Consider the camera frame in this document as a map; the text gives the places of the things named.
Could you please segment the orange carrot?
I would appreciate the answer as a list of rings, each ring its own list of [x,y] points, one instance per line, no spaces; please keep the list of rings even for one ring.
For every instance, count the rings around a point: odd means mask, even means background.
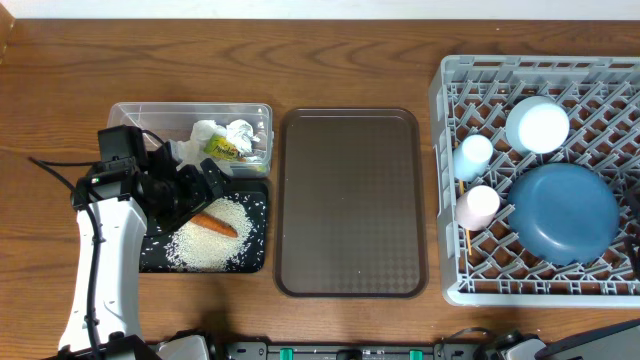
[[[227,237],[231,237],[231,238],[238,237],[238,233],[233,227],[223,222],[222,220],[219,220],[206,213],[199,213],[194,215],[191,218],[190,222]]]

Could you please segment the green foil snack wrapper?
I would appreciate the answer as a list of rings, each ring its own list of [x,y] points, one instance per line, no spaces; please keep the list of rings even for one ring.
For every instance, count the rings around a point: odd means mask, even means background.
[[[243,162],[239,149],[220,135],[213,135],[205,145],[203,152],[219,160]]]

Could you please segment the white paper ball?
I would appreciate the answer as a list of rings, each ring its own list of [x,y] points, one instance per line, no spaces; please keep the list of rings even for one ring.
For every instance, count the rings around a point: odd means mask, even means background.
[[[248,156],[253,152],[254,129],[244,119],[234,120],[226,126],[226,140],[236,148],[240,155]]]

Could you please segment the light blue cup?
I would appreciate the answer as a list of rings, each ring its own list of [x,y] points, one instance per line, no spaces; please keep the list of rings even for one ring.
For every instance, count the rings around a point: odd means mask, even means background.
[[[484,174],[491,157],[493,145],[483,135],[466,137],[453,151],[453,174],[458,180],[472,182]]]

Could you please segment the pink cup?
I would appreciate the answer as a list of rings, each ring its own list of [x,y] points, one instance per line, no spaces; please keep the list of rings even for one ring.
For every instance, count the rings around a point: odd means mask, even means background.
[[[491,187],[477,185],[456,200],[455,220],[466,230],[479,231],[490,225],[500,207],[500,197]]]

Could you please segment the light blue bowl of rice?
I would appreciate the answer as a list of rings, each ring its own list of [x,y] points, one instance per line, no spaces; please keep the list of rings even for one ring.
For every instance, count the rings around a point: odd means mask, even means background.
[[[546,154],[560,147],[569,134],[564,109],[543,96],[528,97],[507,116],[505,132],[512,149],[521,154]]]

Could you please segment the dark blue plate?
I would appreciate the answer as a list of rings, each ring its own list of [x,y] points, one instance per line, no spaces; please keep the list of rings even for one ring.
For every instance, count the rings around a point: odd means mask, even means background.
[[[566,266],[606,252],[620,223],[613,191],[594,172],[552,163],[523,174],[509,191],[508,215],[519,243],[535,257]]]

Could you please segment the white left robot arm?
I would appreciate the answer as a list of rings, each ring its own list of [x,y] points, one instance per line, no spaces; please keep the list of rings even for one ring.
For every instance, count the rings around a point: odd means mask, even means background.
[[[210,159],[102,161],[77,182],[80,256],[72,311],[58,344],[64,355],[105,358],[107,346],[142,338],[139,261],[144,238],[178,230],[224,193],[229,179]]]

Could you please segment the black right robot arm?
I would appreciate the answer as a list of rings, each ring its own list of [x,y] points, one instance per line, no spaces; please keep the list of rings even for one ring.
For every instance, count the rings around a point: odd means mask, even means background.
[[[586,263],[612,244],[618,206],[608,190],[513,190],[510,224],[534,256],[555,265]],[[639,322],[583,332],[549,345],[509,333],[478,349],[476,359],[632,359],[639,356]]]

